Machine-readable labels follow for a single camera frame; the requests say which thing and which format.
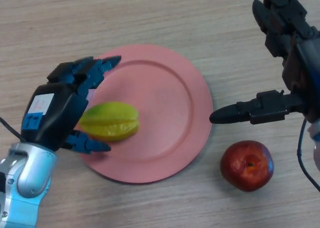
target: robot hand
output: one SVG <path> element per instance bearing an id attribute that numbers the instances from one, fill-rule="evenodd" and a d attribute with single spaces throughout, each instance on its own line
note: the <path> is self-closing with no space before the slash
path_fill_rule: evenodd
<path id="1" fill-rule="evenodd" d="M 27 105 L 19 139 L 0 162 L 0 228 L 34 228 L 39 205 L 48 193 L 59 148 L 79 153 L 107 152 L 110 147 L 74 130 L 87 105 L 90 89 L 104 80 L 120 56 L 86 57 L 58 65 Z"/>
<path id="2" fill-rule="evenodd" d="M 282 79 L 290 94 L 275 90 L 256 99 L 216 110 L 211 123 L 281 121 L 292 112 L 314 123 L 320 119 L 320 34 L 306 22 L 307 11 L 298 0 L 255 0 L 253 16 L 265 34 L 265 46 L 283 59 Z"/>

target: sticker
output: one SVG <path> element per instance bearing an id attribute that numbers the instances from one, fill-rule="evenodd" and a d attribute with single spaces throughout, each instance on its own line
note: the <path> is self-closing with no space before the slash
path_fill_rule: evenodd
<path id="1" fill-rule="evenodd" d="M 27 113 L 22 122 L 22 130 L 37 130 L 40 125 L 43 113 Z"/>
<path id="2" fill-rule="evenodd" d="M 54 93 L 36 95 L 30 105 L 28 114 L 42 113 L 45 115 L 49 109 Z"/>

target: wooden table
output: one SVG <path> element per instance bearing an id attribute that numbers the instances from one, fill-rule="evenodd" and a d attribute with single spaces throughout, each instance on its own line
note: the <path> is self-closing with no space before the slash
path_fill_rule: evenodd
<path id="1" fill-rule="evenodd" d="M 319 0 L 299 0 L 320 28 Z M 282 60 L 272 58 L 252 14 L 253 0 L 0 0 L 0 115 L 20 129 L 27 102 L 62 62 L 98 56 L 126 44 L 151 43 L 189 58 L 204 75 L 215 108 L 285 87 Z M 302 116 L 250 125 L 215 125 L 197 160 L 150 185 L 123 185 L 58 151 L 39 228 L 318 228 L 320 194 L 303 175 L 296 149 Z M 16 138 L 0 128 L 0 157 Z M 234 142 L 257 140 L 275 171 L 259 191 L 243 193 L 220 175 Z M 320 180 L 306 134 L 304 162 Z"/>

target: white label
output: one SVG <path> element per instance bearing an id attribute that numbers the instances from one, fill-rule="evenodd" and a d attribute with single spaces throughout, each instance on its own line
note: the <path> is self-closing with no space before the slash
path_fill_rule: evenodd
<path id="1" fill-rule="evenodd" d="M 36 95 L 30 105 L 28 114 L 42 113 L 45 115 L 49 109 L 54 93 Z"/>

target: silver robot wrist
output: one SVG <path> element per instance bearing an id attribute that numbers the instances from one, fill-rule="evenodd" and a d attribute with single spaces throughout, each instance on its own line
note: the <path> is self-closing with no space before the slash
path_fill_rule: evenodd
<path id="1" fill-rule="evenodd" d="M 37 144 L 14 143 L 0 162 L 0 228 L 34 228 L 57 155 Z"/>

